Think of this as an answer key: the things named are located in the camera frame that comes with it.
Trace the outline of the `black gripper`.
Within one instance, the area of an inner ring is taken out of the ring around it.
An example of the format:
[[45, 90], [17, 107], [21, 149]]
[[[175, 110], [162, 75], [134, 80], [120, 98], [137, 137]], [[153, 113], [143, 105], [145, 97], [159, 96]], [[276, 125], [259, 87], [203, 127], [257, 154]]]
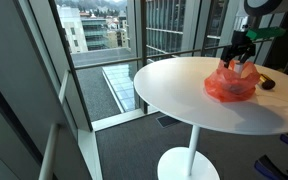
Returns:
[[255, 55], [255, 44], [247, 36], [247, 32], [244, 31], [234, 31], [232, 40], [232, 45], [224, 48], [221, 60], [224, 63], [224, 67], [228, 68], [230, 61], [237, 55], [243, 55], [240, 63], [244, 64], [251, 56]]

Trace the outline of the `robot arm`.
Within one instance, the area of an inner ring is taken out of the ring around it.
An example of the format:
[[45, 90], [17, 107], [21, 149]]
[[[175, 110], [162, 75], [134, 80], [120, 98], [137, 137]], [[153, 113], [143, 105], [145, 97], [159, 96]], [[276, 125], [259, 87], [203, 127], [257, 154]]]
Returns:
[[284, 29], [257, 28], [257, 22], [264, 15], [284, 12], [288, 12], [288, 0], [240, 0], [231, 44], [224, 48], [220, 57], [224, 67], [227, 68], [236, 56], [241, 56], [242, 64], [254, 56], [256, 51], [254, 40], [282, 36], [285, 33]]

